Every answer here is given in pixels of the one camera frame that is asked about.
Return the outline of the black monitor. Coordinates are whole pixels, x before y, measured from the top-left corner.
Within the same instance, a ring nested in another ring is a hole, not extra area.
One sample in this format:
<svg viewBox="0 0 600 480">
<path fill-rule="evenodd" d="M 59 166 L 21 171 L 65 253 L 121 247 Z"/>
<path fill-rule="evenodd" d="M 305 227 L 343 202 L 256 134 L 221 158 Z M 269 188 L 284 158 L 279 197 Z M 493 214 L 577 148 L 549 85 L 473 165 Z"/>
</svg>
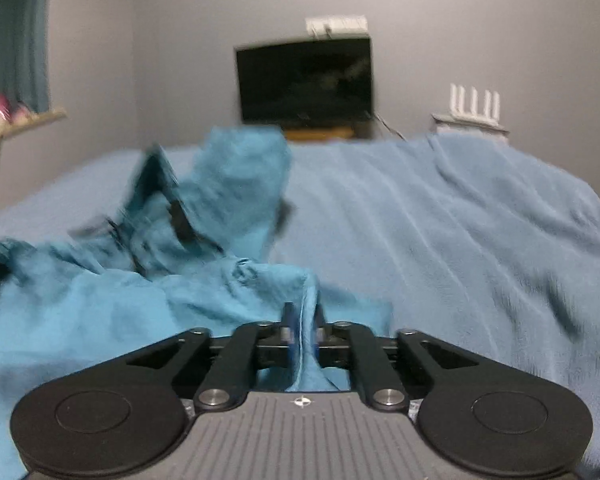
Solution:
<svg viewBox="0 0 600 480">
<path fill-rule="evenodd" d="M 340 124 L 374 114 L 370 37 L 242 47 L 235 62 L 244 122 Z"/>
</svg>

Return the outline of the blue fleece blanket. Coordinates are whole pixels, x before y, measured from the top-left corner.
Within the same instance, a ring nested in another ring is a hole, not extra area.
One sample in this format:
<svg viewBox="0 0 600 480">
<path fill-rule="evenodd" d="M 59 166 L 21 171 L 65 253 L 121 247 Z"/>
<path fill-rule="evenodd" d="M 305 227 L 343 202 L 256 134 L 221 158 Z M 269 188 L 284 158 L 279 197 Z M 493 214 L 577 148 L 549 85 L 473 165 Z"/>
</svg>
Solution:
<svg viewBox="0 0 600 480">
<path fill-rule="evenodd" d="M 164 151 L 175 177 L 190 173 L 201 149 Z M 600 479 L 600 199 L 592 188 L 464 134 L 289 149 L 268 262 L 388 304 L 388 333 L 421 330 L 575 391 L 594 419 L 581 472 Z M 2 212 L 0 242 L 101 233 L 147 153 L 96 159 Z"/>
</svg>

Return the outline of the white wall power strip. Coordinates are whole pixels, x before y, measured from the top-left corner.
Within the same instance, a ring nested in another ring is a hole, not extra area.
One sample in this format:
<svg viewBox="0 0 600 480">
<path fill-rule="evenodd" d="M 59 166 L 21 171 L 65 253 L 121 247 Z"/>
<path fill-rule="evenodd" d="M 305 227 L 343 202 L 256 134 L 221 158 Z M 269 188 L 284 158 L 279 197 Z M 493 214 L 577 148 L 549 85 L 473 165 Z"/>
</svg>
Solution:
<svg viewBox="0 0 600 480">
<path fill-rule="evenodd" d="M 368 21 L 364 15 L 327 15 L 306 18 L 306 32 L 313 37 L 366 35 Z"/>
</svg>

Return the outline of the pink toy on sill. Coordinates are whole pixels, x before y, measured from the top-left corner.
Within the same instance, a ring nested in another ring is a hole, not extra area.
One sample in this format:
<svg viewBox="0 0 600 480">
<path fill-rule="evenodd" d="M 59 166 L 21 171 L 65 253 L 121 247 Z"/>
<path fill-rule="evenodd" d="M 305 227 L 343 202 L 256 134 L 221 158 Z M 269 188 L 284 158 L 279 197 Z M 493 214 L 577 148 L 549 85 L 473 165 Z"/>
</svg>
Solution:
<svg viewBox="0 0 600 480">
<path fill-rule="evenodd" d="M 21 102 L 12 104 L 0 93 L 0 117 L 11 125 L 21 125 L 30 119 L 31 111 Z"/>
</svg>

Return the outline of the teal zip jacket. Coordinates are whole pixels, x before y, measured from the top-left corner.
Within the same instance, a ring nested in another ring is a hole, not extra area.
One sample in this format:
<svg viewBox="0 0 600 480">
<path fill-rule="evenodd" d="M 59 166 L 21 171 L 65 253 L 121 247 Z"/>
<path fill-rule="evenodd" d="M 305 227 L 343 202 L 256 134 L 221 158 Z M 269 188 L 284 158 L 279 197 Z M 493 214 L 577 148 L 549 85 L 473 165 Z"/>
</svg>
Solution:
<svg viewBox="0 0 600 480">
<path fill-rule="evenodd" d="M 0 287 L 0 479 L 24 473 L 8 422 L 27 392 L 193 327 L 223 336 L 276 321 L 292 304 L 294 364 L 289 373 L 266 374 L 263 385 L 344 386 L 340 373 L 317 365 L 315 312 L 385 335 L 391 308 L 324 287 L 309 270 L 268 262 L 290 165 L 278 129 L 215 129 L 182 178 L 161 148 L 150 150 L 101 233 L 0 242 L 12 265 Z"/>
</svg>

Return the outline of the wooden window sill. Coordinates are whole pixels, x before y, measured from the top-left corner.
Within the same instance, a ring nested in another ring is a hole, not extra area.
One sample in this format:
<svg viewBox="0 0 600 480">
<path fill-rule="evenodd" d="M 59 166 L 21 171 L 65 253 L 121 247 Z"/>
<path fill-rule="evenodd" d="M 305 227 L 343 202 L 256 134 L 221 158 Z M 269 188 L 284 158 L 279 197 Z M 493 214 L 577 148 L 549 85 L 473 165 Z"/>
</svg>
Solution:
<svg viewBox="0 0 600 480">
<path fill-rule="evenodd" d="M 40 128 L 52 124 L 53 122 L 59 122 L 60 120 L 68 117 L 67 111 L 64 108 L 54 108 L 48 112 L 41 114 L 29 114 L 27 116 L 18 116 L 17 119 L 11 124 L 7 125 L 3 129 L 3 136 L 8 138 L 9 136 L 16 136 L 17 134 L 24 133 L 26 131 Z"/>
</svg>

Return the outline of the white wifi router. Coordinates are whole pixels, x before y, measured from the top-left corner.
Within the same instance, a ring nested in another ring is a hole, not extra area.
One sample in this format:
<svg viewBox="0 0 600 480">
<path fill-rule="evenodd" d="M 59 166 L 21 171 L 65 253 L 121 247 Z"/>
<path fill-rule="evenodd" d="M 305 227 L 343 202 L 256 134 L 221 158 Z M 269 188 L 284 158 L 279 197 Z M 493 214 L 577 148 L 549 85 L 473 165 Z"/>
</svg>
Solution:
<svg viewBox="0 0 600 480">
<path fill-rule="evenodd" d="M 449 109 L 432 114 L 432 132 L 461 133 L 509 144 L 509 131 L 501 125 L 502 98 L 497 91 L 450 84 Z"/>
</svg>

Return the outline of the teal curtain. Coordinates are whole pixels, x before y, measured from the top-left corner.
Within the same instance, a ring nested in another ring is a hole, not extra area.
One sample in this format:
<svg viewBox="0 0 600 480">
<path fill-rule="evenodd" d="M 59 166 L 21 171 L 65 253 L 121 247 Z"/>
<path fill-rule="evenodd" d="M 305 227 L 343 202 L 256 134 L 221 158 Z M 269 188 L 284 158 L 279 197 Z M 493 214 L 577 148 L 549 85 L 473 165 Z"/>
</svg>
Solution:
<svg viewBox="0 0 600 480">
<path fill-rule="evenodd" d="M 48 0 L 0 0 L 0 94 L 37 113 L 50 108 Z"/>
</svg>

